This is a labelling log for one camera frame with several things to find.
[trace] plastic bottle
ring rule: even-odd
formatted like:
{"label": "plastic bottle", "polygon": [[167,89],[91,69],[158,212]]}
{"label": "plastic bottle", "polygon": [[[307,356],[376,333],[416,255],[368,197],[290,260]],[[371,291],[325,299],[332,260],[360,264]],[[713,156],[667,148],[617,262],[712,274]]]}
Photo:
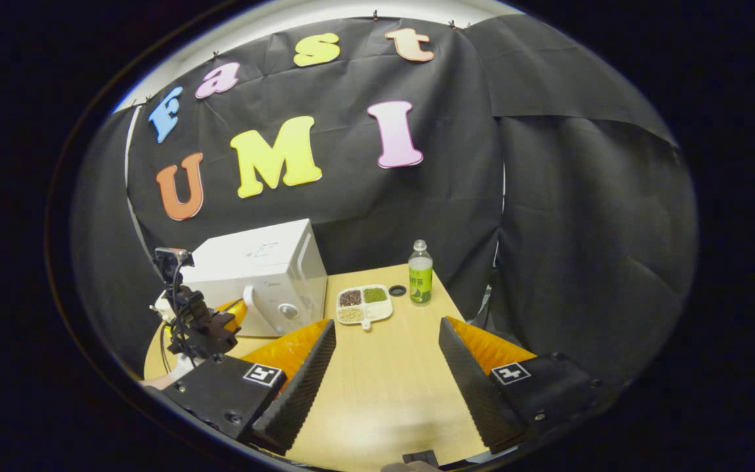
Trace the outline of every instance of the plastic bottle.
{"label": "plastic bottle", "polygon": [[427,252],[427,243],[416,240],[410,256],[410,299],[413,305],[425,307],[431,301],[433,289],[433,258]]}

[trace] white tray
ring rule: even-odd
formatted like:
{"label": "white tray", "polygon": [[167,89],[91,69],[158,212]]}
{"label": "white tray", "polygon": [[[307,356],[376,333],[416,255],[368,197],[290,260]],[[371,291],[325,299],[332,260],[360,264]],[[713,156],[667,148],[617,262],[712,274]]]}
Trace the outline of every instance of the white tray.
{"label": "white tray", "polygon": [[[366,303],[366,294],[363,293],[363,290],[366,290],[368,288],[379,288],[383,290],[383,293],[386,295],[386,300],[381,300],[380,302],[372,302],[372,303]],[[348,307],[341,307],[339,305],[339,298],[342,296],[343,293],[350,292],[351,290],[360,290],[360,304],[359,305],[348,305]],[[339,319],[339,311],[344,310],[345,308],[360,308],[360,310],[363,310],[363,320],[362,321],[350,321],[350,322],[344,322]],[[392,316],[392,296],[389,295],[389,290],[386,289],[386,286],[382,285],[371,285],[371,286],[353,286],[348,287],[347,289],[340,290],[339,293],[336,294],[336,320],[339,323],[342,323],[343,325],[360,325],[368,331],[372,328],[372,322],[373,321],[380,321],[383,319],[387,319],[388,317]]]}

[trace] microwave knob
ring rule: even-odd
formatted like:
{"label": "microwave knob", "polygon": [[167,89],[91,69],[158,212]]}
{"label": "microwave knob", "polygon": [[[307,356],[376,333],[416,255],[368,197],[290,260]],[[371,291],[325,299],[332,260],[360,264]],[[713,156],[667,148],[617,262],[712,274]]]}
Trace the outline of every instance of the microwave knob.
{"label": "microwave knob", "polygon": [[290,305],[290,303],[282,303],[279,305],[279,311],[284,315],[285,319],[292,320],[294,317],[299,316],[299,309]]}

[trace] letter m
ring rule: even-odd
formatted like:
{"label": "letter m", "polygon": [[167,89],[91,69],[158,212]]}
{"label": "letter m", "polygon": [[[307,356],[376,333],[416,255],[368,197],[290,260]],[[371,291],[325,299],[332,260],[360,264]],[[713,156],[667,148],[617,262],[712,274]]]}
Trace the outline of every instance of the letter m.
{"label": "letter m", "polygon": [[246,198],[261,193],[263,185],[255,179],[256,170],[270,188],[276,188],[285,163],[285,185],[296,186],[320,180],[322,170],[314,165],[311,153],[309,131],[313,125],[312,117],[294,117],[285,121],[273,147],[255,130],[242,132],[232,138],[230,146],[237,151],[237,167],[241,174],[237,195]]}

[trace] white microwave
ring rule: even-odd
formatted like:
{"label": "white microwave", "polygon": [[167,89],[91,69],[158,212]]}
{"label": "white microwave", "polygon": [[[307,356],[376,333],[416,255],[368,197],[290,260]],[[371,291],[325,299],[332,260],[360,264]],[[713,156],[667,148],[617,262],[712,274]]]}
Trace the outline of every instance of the white microwave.
{"label": "white microwave", "polygon": [[[207,239],[192,255],[182,284],[212,308],[242,298],[240,336],[279,337],[324,317],[328,276],[308,219]],[[155,308],[173,319],[164,293]]]}

